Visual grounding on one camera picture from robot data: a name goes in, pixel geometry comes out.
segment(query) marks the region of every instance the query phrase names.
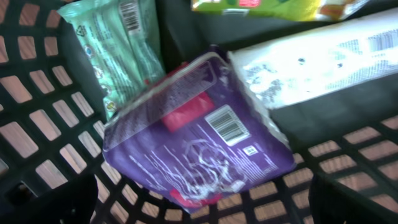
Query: white label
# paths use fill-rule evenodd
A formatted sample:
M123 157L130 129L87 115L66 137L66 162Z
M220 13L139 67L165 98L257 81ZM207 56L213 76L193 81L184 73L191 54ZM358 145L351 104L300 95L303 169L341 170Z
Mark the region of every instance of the white label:
M233 192L238 192L244 187L245 183L241 180L237 180L231 184L231 189Z
M132 0L119 5L120 15L127 32L135 34L141 31L141 18L139 16L138 1Z
M391 49L398 46L398 30L391 30L368 38L371 52Z
M250 9L224 9L223 16L236 15L236 16L247 16Z
M229 146L250 136L249 131L228 105L212 112L205 117L205 120Z
M257 149L256 149L254 146L245 147L245 148L243 149L243 151L244 151L244 153L246 153L246 155L248 155L248 156L252 156L252 155L258 153Z

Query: wooden floor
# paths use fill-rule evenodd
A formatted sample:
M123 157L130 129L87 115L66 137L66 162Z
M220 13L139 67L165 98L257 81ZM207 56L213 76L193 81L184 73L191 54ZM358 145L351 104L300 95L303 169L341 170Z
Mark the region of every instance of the wooden floor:
M4 13L6 11L8 5L8 0L0 0L0 23L3 22ZM22 10L22 14L20 17L19 24L21 26L32 26L35 23L35 18L37 16L38 11L40 10L39 6L35 6L33 4L26 4ZM60 16L56 11L51 12L50 17L47 21L47 27L57 27L60 20ZM55 37L46 37L45 38L45 51L48 56L57 55L58 47L57 40ZM20 46L20 53L23 59L36 58L34 40L32 37L19 37L18 43ZM6 63L8 61L6 46L4 45L4 39L0 36L0 63ZM54 74L61 85L67 86L72 83L69 75L66 73L63 67L54 67ZM43 71L32 71L30 72L30 77L32 81L37 85L38 89L43 93L50 93L55 90L54 86L49 82L49 80L44 75ZM19 81L16 76L6 77L0 79L0 84L9 92L9 94L15 99L18 103L23 103L32 99L32 95L26 90L23 84ZM82 110L82 112L89 116L94 111L91 106L87 103L84 96L81 93L75 93L72 95L72 99L78 105L78 107ZM0 104L0 112L7 105ZM69 127L73 127L78 124L80 121L73 114L69 106L63 101L60 100L53 105L54 109L60 114L63 120ZM50 120L44 110L38 110L32 114L30 114L30 119L39 127L39 129L44 133L44 135L50 140L53 141L57 137L61 136L62 133L56 127L56 125ZM384 122L384 124L390 128L398 129L398 118L392 118ZM101 121L98 121L94 125L98 134L103 137L104 135L104 125ZM38 151L36 143L31 140L31 138L26 134L26 132L21 128L21 126L12 122L3 127L0 127L0 133L11 143L11 145L15 148L17 152L22 157L29 157L34 152ZM357 143L365 141L371 137L377 136L379 133L371 128L365 128L358 132L349 134L345 136L345 138L351 143ZM88 132L83 132L79 135L79 140L86 147L88 152L93 156L100 156L101 149L94 142L93 138L88 134ZM86 166L86 162L81 158L79 153L70 145L67 144L65 147L59 149L60 154L65 158L66 161L73 167L73 169L80 173ZM313 156L320 156L322 154L339 150L338 146L334 142L325 142L319 146L313 147L309 149ZM361 150L361 153L368 158L369 160L375 160L381 157L388 156L390 154L398 152L398 146L389 141L384 141L375 146L371 146L369 148ZM297 163L303 162L300 155L295 154L295 160ZM348 167L355 166L355 162L348 156L341 156L333 158L329 161L322 162L320 164L321 168L326 173L336 172L338 170L343 170ZM105 171L108 177L112 180L114 184L117 184L121 179L121 175L118 171L110 167L106 162L104 162L101 168ZM398 162L389 164L388 166L381 167L380 170L385 173L392 180L398 180L398 173L395 170L398 170ZM7 172L7 164L5 164L0 158L0 178L1 174ZM45 161L43 164L36 168L36 172L44 179L46 183L51 188L56 188L61 184L64 184L67 179L62 175L62 173L54 166L51 161ZM312 178L312 172L309 169L302 169L293 174L289 174L284 177L284 180L288 187L293 187L299 183L305 182ZM98 181L98 189L99 194L98 198L101 202L105 202L105 200L109 197L109 190L102 184L101 180L97 178ZM347 185L348 187L354 190L362 190L366 188L370 188L375 186L375 182L365 173L355 174L349 177L344 177L339 180L342 184ZM268 182L256 188L250 190L250 196L253 199L265 197L266 195L274 194L277 192L277 189L273 182ZM150 192L153 197L157 197L162 199L162 196L155 193ZM123 189L123 195L127 198L127 200L135 204L137 200L137 195L134 191L129 187L125 186ZM298 208L305 208L309 206L308 203L308 190L304 190L303 192L299 192L293 195L293 200L298 206ZM398 204L388 195L378 195L377 197L371 198L377 203L387 207L388 209L398 212ZM239 194L230 196L228 198L224 198L220 200L217 204L219 210L223 210L234 205L238 205L242 203L242 199ZM142 209L142 212L156 217L159 208L155 205L149 204L146 202ZM116 202L111 209L111 213L121 222L124 223L128 218L128 213L125 209L120 206L118 202ZM205 207L201 209L199 212L192 214L192 218L200 217L209 213L209 208ZM281 201L272 202L267 205L263 205L257 207L255 209L255 214L258 220L267 220L270 218L278 217L283 214L286 214L286 210ZM181 210L167 210L165 215L166 220L181 220L182 211ZM231 215L229 217L224 217L220 220L220 223L245 223L246 219L243 213L237 213ZM311 217L307 217L305 219L305 223L313 223Z

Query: black plastic basket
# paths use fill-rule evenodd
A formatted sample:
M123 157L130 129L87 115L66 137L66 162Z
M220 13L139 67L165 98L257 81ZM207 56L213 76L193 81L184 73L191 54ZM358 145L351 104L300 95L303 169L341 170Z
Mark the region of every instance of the black plastic basket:
M398 6L394 0L379 2L357 16ZM55 12L63 4L0 1L0 196L11 209L26 203L16 199L21 190L30 200L94 173L99 196L92 223L311 223L308 189L317 173L359 192L360 201L371 198L398 212L397 75L273 111L294 150L296 170L193 215L120 176L100 155L103 94L75 31ZM172 7L167 1L157 4L167 70L208 44L236 49L325 25L231 18L252 38L237 42L239 34L224 42L199 23L230 19L194 14L189 1L175 0ZM267 21L273 24L247 31ZM280 29L275 30L275 21ZM272 29L272 35L260 35ZM364 203L376 206L372 200Z

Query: product packaging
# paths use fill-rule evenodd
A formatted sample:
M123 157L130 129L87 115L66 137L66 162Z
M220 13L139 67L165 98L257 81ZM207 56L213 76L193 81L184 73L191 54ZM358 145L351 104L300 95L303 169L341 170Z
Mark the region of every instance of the product packaging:
M58 13L73 25L106 93L108 119L165 75L154 0L82 0Z
M369 0L192 0L192 10L222 15L279 17L292 21L346 19Z
M217 53L202 55L108 121L104 158L187 212L291 171L284 135L252 116L239 85Z
M266 109L398 72L398 9L229 52L246 94Z

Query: purple package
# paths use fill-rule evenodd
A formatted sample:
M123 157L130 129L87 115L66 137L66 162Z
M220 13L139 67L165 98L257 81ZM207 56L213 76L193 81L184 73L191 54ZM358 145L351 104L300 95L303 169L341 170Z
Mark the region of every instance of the purple package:
M197 58L106 124L106 161L190 213L292 170L237 82L215 52Z

